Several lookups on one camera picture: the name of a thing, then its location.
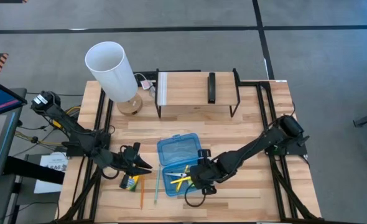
sticker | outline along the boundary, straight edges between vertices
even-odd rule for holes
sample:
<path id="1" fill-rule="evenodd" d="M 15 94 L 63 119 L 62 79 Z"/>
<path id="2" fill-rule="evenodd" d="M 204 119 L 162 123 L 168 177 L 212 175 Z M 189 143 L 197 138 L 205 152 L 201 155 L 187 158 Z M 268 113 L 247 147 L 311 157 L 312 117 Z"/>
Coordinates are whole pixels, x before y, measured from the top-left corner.
<path id="1" fill-rule="evenodd" d="M 35 97 L 33 100 L 34 100 L 34 102 L 35 102 L 35 103 L 37 103 L 37 104 L 40 104 L 40 103 L 41 103 L 41 101 L 40 101 L 39 99 L 37 99 L 37 97 Z"/>
<path id="2" fill-rule="evenodd" d="M 39 100 L 41 100 L 41 102 L 42 102 L 43 104 L 47 104 L 47 103 L 48 103 L 48 101 L 47 101 L 46 99 L 44 99 L 44 97 L 42 97 L 42 95 L 38 95 L 38 96 L 37 96 L 37 98 L 38 98 Z"/>

green pencil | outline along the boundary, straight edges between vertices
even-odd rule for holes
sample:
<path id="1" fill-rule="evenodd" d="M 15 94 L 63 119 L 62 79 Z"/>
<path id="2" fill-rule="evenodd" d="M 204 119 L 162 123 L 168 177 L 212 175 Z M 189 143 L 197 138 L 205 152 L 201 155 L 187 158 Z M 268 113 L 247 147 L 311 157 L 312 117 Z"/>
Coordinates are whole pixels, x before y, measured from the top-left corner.
<path id="1" fill-rule="evenodd" d="M 157 203 L 157 194 L 159 193 L 160 170 L 161 165 L 159 164 L 159 171 L 157 171 L 156 192 L 154 193 L 154 204 Z"/>

small box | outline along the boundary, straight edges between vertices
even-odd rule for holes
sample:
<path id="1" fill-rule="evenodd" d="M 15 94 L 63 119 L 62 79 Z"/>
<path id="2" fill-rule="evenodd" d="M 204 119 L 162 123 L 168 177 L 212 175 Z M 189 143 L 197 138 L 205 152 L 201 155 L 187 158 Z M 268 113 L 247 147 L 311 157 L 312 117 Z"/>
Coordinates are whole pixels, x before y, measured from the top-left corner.
<path id="1" fill-rule="evenodd" d="M 189 187 L 188 181 L 183 181 L 179 191 L 176 191 L 177 184 L 170 184 L 173 180 L 181 177 L 166 175 L 166 173 L 183 173 L 186 165 L 197 165 L 197 151 L 202 149 L 197 134 L 174 135 L 172 138 L 161 140 L 157 143 L 157 152 L 162 170 L 165 193 L 168 196 L 177 196 L 185 193 Z M 188 192 L 197 190 L 192 186 Z"/>

white paper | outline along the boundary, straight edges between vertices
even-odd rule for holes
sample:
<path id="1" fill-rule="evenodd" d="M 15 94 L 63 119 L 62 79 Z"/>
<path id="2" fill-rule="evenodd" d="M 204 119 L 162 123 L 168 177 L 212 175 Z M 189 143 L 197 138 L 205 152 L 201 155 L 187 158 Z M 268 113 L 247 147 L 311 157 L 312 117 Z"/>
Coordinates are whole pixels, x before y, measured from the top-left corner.
<path id="1" fill-rule="evenodd" d="M 67 158 L 61 152 L 53 152 L 51 155 L 41 156 L 40 166 L 66 172 L 67 161 Z M 35 194 L 60 192 L 61 190 L 61 184 L 54 184 L 42 180 L 36 180 L 35 182 Z"/>

black floor stripe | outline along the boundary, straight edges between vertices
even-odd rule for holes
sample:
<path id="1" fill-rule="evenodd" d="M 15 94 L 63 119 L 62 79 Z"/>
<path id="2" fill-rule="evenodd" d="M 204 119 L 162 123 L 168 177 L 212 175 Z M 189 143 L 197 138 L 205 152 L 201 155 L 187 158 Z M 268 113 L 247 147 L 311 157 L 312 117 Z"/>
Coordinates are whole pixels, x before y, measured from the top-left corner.
<path id="1" fill-rule="evenodd" d="M 265 26 L 264 30 L 365 30 L 367 25 L 344 26 Z"/>
<path id="2" fill-rule="evenodd" d="M 257 19 L 257 28 L 259 28 L 258 34 L 259 34 L 259 40 L 261 41 L 262 54 L 264 55 L 264 59 L 265 59 L 266 70 L 267 70 L 266 72 L 268 75 L 268 79 L 274 80 L 275 75 L 273 74 L 271 57 L 269 55 L 268 44 L 266 42 L 265 32 L 263 29 L 264 26 L 262 24 L 261 11 L 259 10 L 257 0 L 253 0 L 253 6 L 254 6 L 254 12 L 256 15 L 256 19 Z"/>
<path id="3" fill-rule="evenodd" d="M 104 29 L 42 29 L 42 30 L 0 30 L 0 34 L 87 34 L 117 32 L 179 32 L 179 31 L 241 31 L 258 30 L 256 26 L 194 26 L 194 27 L 138 27 Z"/>

